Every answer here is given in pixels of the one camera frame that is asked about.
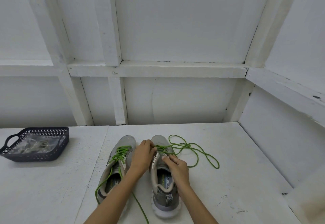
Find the plastic bag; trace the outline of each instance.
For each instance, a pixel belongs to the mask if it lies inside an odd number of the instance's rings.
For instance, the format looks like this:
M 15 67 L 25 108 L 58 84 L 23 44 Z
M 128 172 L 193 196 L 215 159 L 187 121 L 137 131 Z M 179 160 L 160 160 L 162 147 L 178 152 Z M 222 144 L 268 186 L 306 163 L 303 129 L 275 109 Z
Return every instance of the plastic bag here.
M 59 136 L 44 136 L 37 134 L 26 135 L 24 140 L 11 149 L 9 154 L 48 153 L 59 143 Z

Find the shoe sole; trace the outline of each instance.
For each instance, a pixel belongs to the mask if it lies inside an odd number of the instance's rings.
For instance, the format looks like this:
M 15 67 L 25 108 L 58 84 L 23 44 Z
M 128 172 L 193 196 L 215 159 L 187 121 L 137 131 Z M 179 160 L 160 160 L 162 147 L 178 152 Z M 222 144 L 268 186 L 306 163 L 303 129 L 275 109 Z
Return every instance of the shoe sole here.
M 176 209 L 173 209 L 171 211 L 162 211 L 157 208 L 157 206 L 153 202 L 153 196 L 151 197 L 151 207 L 153 209 L 153 212 L 156 216 L 158 216 L 161 219 L 170 219 L 175 217 L 181 210 L 181 199 L 179 199 L 179 204 L 176 207 Z

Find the basket handle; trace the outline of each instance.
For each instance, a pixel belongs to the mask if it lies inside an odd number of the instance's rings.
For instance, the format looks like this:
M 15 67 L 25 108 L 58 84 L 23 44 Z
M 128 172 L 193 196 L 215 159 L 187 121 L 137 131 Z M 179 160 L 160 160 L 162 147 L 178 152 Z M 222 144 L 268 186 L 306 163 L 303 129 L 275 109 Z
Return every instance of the basket handle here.
M 9 142 L 9 140 L 10 139 L 12 139 L 13 137 L 18 137 L 18 139 L 15 141 L 15 142 L 17 142 L 18 140 L 19 140 L 19 135 L 18 134 L 14 134 L 14 135 L 10 135 L 7 139 L 6 139 L 6 141 L 5 141 L 5 145 L 4 146 L 6 146 L 7 148 L 9 148 L 8 146 L 7 146 L 7 144 L 8 144 L 8 142 Z

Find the shoelace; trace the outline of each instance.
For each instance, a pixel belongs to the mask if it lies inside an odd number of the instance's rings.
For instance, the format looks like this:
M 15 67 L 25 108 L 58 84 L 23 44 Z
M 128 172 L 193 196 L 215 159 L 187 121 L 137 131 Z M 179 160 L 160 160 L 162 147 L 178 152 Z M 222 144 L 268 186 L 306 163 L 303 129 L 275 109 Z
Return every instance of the shoelace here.
M 170 138 L 173 137 L 173 136 L 181 138 L 184 142 L 183 142 L 183 143 L 172 143 L 172 142 L 170 141 Z M 218 160 L 217 160 L 214 156 L 212 156 L 212 155 L 206 153 L 206 152 L 203 150 L 203 148 L 201 148 L 198 144 L 196 144 L 196 143 L 187 143 L 186 140 L 185 140 L 184 138 L 182 138 L 181 136 L 178 136 L 178 135 L 174 135 L 174 134 L 173 134 L 173 135 L 170 135 L 170 136 L 168 137 L 168 141 L 169 141 L 169 143 L 170 143 L 170 145 L 168 145 L 168 146 L 156 145 L 156 147 L 157 147 L 157 151 L 158 151 L 159 153 L 173 154 L 173 155 L 177 156 L 178 154 L 180 154 L 180 153 L 182 152 L 183 149 L 190 149 L 190 150 L 192 150 L 192 151 L 196 154 L 196 156 L 197 156 L 197 161 L 196 161 L 196 164 L 195 164 L 195 165 L 193 165 L 193 166 L 188 166 L 189 168 L 191 168 L 191 167 L 196 167 L 197 164 L 199 163 L 199 155 L 197 154 L 196 151 L 198 151 L 198 152 L 204 154 L 205 157 L 206 157 L 206 159 L 210 162 L 210 164 L 211 164 L 215 169 L 219 169 L 219 168 L 220 168 L 220 164 L 219 164 Z M 197 148 L 193 148 L 192 145 L 196 145 L 196 146 L 199 147 L 201 150 L 199 150 L 199 149 L 197 149 Z M 167 148 L 168 148 L 168 147 L 171 147 L 171 148 L 173 148 L 173 149 L 179 149 L 179 152 L 178 152 L 178 153 L 175 153 L 175 152 L 174 152 L 174 153 L 170 153 L 170 152 L 167 151 Z M 111 163 L 113 160 L 116 160 L 116 161 L 121 160 L 121 161 L 124 163 L 123 157 L 124 157 L 124 155 L 126 154 L 126 152 L 129 150 L 129 148 L 132 148 L 132 147 L 131 147 L 131 146 L 121 146 L 121 147 L 117 148 L 117 150 L 116 150 L 116 155 L 114 155 L 114 156 L 112 157 L 112 159 L 109 161 L 109 163 Z M 208 157 L 213 158 L 213 159 L 217 162 L 218 166 L 215 166 L 215 165 L 214 165 L 214 164 L 209 160 Z M 111 168 L 111 172 L 110 172 L 109 176 L 107 177 L 107 179 L 105 179 L 105 180 L 104 180 L 104 181 L 103 181 L 103 182 L 102 182 L 102 183 L 97 187 L 97 189 L 96 189 L 96 191 L 95 191 L 95 196 L 96 196 L 96 200 L 97 200 L 98 204 L 100 204 L 100 203 L 99 203 L 98 198 L 97 198 L 97 192 L 98 192 L 99 188 L 100 188 L 100 187 L 101 187 L 101 186 L 102 186 L 102 185 L 103 185 L 103 184 L 104 184 L 104 183 L 109 179 L 109 177 L 112 175 L 112 172 L 113 172 L 113 167 Z M 121 168 L 120 168 L 120 167 L 119 167 L 119 174 L 120 174 L 120 177 L 122 178 L 122 173 L 121 173 Z M 141 209 L 141 212 L 142 212 L 144 218 L 146 219 L 147 224 L 149 224 L 148 218 L 147 218 L 146 214 L 144 213 L 141 204 L 140 204 L 139 201 L 136 199 L 136 196 L 135 196 L 135 194 L 134 194 L 133 192 L 132 192 L 132 195 L 133 195 L 134 199 L 136 200 L 136 203 L 139 205 L 139 207 L 140 207 L 140 209 Z
M 123 164 L 125 163 L 124 161 L 124 156 L 126 155 L 126 153 L 129 151 L 129 149 L 131 149 L 132 147 L 131 146 L 121 146 L 121 147 L 118 147 L 117 150 L 116 150 L 116 154 L 112 157 L 112 159 L 108 162 L 108 164 L 110 164 L 113 160 L 115 162 L 118 162 L 119 160 L 121 160 L 123 162 Z M 100 204 L 99 200 L 98 200 L 98 197 L 97 197 L 97 193 L 98 193 L 98 190 L 100 189 L 100 187 L 110 178 L 110 176 L 112 175 L 112 172 L 113 172 L 113 167 L 111 168 L 111 172 L 110 174 L 108 175 L 108 177 L 102 182 L 100 183 L 100 185 L 97 187 L 97 189 L 95 190 L 95 197 L 96 197 L 96 200 L 97 200 L 97 203 Z M 121 172 L 121 167 L 119 166 L 119 174 L 120 174 L 120 177 L 121 179 L 123 178 L 122 176 L 122 172 Z M 134 199 L 136 200 L 137 204 L 139 205 L 140 209 L 141 209 L 141 212 L 143 213 L 144 215 L 144 218 L 146 219 L 146 222 L 147 224 L 149 224 L 149 221 L 148 221 L 148 218 L 146 216 L 146 214 L 144 213 L 143 209 L 142 209 L 142 206 L 141 204 L 139 203 L 139 201 L 136 199 L 136 196 L 134 195 L 134 193 L 132 192 L 132 195 L 134 197 Z
M 173 136 L 181 138 L 184 142 L 183 142 L 183 143 L 172 143 L 172 142 L 170 141 L 170 138 L 173 137 Z M 186 140 L 185 140 L 184 138 L 182 138 L 181 136 L 178 136 L 178 135 L 174 135 L 174 134 L 173 134 L 173 135 L 170 135 L 170 136 L 168 137 L 168 141 L 169 141 L 169 143 L 170 143 L 170 145 L 168 145 L 168 146 L 156 145 L 156 147 L 158 148 L 157 150 L 158 150 L 159 153 L 165 153 L 165 154 L 168 154 L 168 155 L 172 154 L 172 155 L 177 156 L 178 154 L 180 154 L 180 153 L 182 152 L 183 149 L 190 149 L 191 151 L 193 151 L 193 152 L 196 154 L 197 161 L 196 161 L 196 164 L 195 164 L 195 165 L 193 165 L 193 166 L 188 166 L 189 168 L 191 168 L 191 167 L 196 167 L 197 164 L 199 163 L 199 155 L 197 154 L 196 151 L 198 151 L 198 152 L 204 154 L 205 157 L 206 157 L 206 159 L 210 162 L 210 164 L 211 164 L 215 169 L 219 169 L 219 168 L 220 168 L 220 164 L 219 164 L 218 160 L 217 160 L 215 157 L 213 157 L 212 155 L 206 153 L 206 152 L 203 150 L 203 148 L 201 148 L 198 144 L 196 144 L 196 143 L 187 143 Z M 193 148 L 192 145 L 195 145 L 195 146 L 199 147 L 201 150 L 200 150 L 200 149 L 197 149 L 197 148 Z M 175 152 L 174 152 L 174 153 L 170 153 L 170 152 L 167 151 L 167 148 L 169 148 L 169 147 L 171 147 L 171 148 L 173 148 L 173 149 L 179 149 L 179 152 L 178 152 L 178 153 L 175 153 Z M 218 166 L 215 166 L 215 165 L 210 161 L 209 157 L 211 157 L 212 159 L 214 159 L 214 160 L 217 162 Z

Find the hand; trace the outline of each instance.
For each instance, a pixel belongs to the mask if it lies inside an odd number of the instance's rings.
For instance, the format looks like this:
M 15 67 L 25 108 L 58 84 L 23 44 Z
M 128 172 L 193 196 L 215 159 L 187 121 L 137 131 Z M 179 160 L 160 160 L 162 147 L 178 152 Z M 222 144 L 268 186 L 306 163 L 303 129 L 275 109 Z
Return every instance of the hand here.
M 151 140 L 143 140 L 135 149 L 129 171 L 136 172 L 141 177 L 150 167 L 157 148 Z
M 174 155 L 163 156 L 161 158 L 169 167 L 172 177 L 177 185 L 178 191 L 182 197 L 184 190 L 191 188 L 189 183 L 189 168 L 187 163 L 178 159 Z

